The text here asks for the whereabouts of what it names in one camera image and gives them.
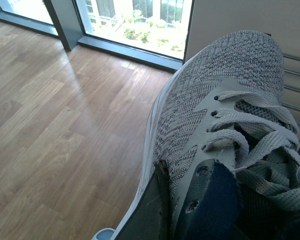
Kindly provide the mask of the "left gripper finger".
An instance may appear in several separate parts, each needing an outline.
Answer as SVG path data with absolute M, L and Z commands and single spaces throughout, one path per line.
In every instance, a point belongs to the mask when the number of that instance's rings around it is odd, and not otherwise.
M 168 240 L 170 237 L 170 185 L 165 160 L 154 163 L 154 173 L 116 240 Z

